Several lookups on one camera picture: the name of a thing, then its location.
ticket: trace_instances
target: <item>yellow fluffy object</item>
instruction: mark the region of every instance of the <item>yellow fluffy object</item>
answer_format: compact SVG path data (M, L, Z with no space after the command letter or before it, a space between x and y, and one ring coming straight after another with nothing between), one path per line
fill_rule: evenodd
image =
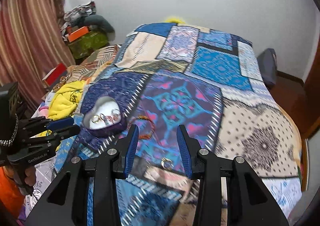
M169 17L165 20L166 23L180 23L185 24L185 21L176 17Z
M81 99L85 81L74 81L63 85L54 95L49 106L49 119L57 120L70 116Z

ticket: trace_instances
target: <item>green basket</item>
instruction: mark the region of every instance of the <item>green basket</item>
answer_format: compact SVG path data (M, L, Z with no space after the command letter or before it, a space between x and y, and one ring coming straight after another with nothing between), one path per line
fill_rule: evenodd
M108 37L97 30L88 32L68 44L75 59L88 57L96 49L105 47L108 43Z

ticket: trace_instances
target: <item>metal bolt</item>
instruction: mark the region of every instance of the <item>metal bolt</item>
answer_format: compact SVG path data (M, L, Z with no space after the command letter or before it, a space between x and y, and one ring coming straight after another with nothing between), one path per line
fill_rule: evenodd
M202 154L202 155L207 155L207 154L209 154L209 151L207 149L205 149L205 148L202 148L202 149L199 150L199 153Z
M117 150L114 149L114 148L111 148L111 149L109 149L109 150L107 151L107 153L108 153L109 155L114 155L116 152L117 152Z
M236 161L237 163L244 163L244 158L242 156L237 156Z
M72 163L78 163L80 161L80 157L78 157L78 156L75 156L75 157L73 157L72 159L71 159L71 162Z

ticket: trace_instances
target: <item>blue patterned blanket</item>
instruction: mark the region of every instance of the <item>blue patterned blanket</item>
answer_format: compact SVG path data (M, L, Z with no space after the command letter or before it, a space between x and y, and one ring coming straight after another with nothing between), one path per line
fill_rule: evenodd
M198 26L141 25L127 36L113 64L85 87L75 122L105 95L117 100L128 120L144 115L156 125L150 140L139 141L131 175L116 182L122 225L192 225L199 182L184 175L179 124L218 156L243 156L286 216L300 199L299 139L264 85L250 41ZM150 131L147 121L135 123L140 134ZM55 170L75 155L98 156L103 144L125 133L96 138L81 131L63 141ZM163 158L172 171L164 169ZM222 192L226 208L225 186Z

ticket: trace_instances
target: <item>pink curtain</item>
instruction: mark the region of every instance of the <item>pink curtain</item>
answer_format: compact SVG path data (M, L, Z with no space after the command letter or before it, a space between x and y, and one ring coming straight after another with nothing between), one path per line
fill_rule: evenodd
M18 81L35 110L46 91L42 78L59 63L74 65L61 38L63 0L0 1L0 84Z

